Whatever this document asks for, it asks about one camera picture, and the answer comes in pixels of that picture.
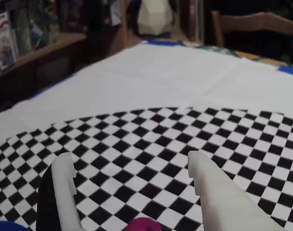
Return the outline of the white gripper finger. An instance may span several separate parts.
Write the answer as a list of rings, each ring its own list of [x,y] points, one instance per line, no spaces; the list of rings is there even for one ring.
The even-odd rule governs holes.
[[[200,197],[204,230],[283,230],[207,155],[190,151],[188,174]]]
[[[76,171],[72,153],[57,156],[41,177],[38,188],[37,231],[81,231],[74,195]]]

